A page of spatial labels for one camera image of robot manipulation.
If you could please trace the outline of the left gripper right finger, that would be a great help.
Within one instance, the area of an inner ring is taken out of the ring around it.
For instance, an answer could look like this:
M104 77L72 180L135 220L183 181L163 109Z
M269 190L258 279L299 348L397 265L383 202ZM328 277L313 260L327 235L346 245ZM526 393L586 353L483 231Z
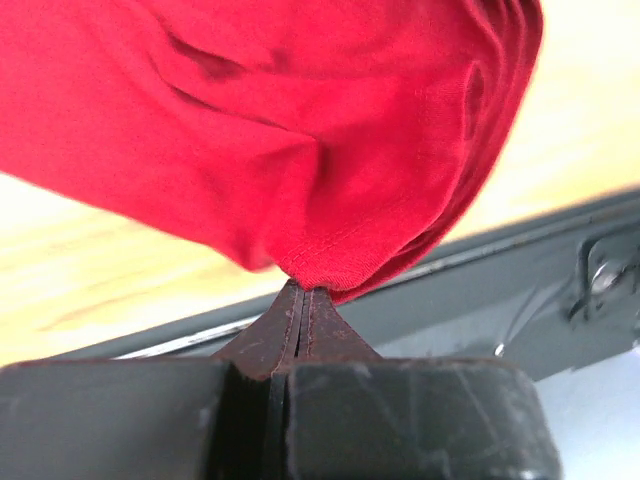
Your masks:
M289 479L559 479L534 385L492 359L384 359L302 293L287 378Z

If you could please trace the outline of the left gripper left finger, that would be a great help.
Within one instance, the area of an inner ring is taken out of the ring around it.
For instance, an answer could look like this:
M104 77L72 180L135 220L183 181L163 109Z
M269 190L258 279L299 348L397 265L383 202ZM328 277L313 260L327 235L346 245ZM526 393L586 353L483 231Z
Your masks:
M276 479L303 290L210 357L40 360L1 371L5 479Z

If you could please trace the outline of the red t shirt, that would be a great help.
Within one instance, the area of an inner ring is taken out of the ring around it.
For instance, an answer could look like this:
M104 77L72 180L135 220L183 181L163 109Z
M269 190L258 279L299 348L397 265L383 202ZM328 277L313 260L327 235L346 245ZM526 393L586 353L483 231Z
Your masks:
M490 175L536 1L5 1L1 169L334 301Z

